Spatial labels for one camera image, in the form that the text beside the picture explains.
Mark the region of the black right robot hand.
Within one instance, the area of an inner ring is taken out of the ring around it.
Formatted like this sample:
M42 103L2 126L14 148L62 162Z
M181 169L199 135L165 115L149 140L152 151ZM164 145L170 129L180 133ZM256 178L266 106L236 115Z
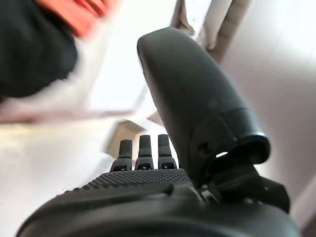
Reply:
M19 237L298 237L284 185L260 176L271 146L216 62L177 29L146 34L137 53L166 134L158 169L147 137L131 165L122 141L111 171L37 209Z

